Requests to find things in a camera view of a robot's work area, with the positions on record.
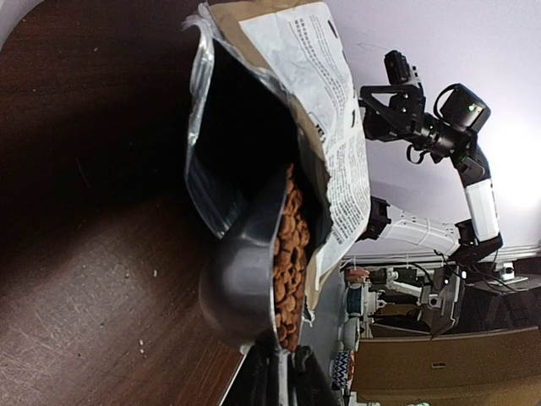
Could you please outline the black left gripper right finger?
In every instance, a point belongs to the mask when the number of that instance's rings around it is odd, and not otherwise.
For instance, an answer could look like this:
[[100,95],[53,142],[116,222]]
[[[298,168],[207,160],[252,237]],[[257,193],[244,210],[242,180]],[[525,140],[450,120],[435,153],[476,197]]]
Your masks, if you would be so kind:
[[336,396],[310,346],[298,346],[292,356],[289,387],[290,405],[338,405]]

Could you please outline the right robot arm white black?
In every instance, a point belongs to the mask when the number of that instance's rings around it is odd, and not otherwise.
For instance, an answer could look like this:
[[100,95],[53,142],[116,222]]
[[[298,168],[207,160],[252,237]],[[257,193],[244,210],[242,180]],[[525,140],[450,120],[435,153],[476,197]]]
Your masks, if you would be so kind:
[[459,266],[471,266],[503,244],[489,162],[478,145],[490,110],[461,84],[449,85],[441,94],[445,101],[427,112],[418,85],[362,87],[359,104],[365,109],[367,137],[406,142],[406,158],[416,165],[424,159],[442,164],[447,178],[431,196],[450,214],[427,218],[413,207],[402,209],[374,197],[360,238],[417,245]]

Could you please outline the brown white pet food bag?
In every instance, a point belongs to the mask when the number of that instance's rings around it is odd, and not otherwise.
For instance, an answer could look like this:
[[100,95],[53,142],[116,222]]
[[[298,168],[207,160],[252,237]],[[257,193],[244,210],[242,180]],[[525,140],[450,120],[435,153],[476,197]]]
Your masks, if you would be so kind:
[[184,179],[222,237],[267,180],[293,164],[314,252],[306,304],[315,310],[338,262],[369,222],[362,115],[336,23],[321,1],[201,3],[189,90]]

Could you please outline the silver metal scoop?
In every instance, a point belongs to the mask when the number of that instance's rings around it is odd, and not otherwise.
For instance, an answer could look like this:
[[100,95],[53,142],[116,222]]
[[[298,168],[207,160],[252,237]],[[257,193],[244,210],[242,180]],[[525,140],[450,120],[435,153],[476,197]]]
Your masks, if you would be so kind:
[[297,402],[294,354],[302,330],[303,299],[284,327],[276,323],[275,243],[287,199],[287,167],[280,168],[219,242],[199,280],[199,302],[226,344],[263,353],[266,405]]

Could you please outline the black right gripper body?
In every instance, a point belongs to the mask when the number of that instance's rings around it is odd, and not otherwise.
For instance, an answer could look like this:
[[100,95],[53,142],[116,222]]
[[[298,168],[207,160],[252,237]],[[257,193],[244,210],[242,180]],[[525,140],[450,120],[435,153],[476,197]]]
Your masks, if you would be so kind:
[[419,133],[424,118],[425,97],[422,89],[415,85],[404,85],[390,99],[389,107],[394,111],[393,127],[399,134]]

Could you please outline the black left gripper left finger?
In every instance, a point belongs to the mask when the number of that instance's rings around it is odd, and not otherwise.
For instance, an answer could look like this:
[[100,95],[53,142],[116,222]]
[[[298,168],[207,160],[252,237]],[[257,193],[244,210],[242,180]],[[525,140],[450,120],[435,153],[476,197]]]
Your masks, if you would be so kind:
[[221,401],[222,405],[280,405],[278,350],[256,343],[244,356]]

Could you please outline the brown kibble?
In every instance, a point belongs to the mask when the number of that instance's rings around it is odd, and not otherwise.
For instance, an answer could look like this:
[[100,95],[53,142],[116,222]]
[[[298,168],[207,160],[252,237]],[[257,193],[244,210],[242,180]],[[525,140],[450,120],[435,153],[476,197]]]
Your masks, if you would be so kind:
[[306,247],[310,241],[302,213],[303,193],[287,169],[287,195],[274,244],[273,290],[278,343],[290,352],[298,346],[305,295]]

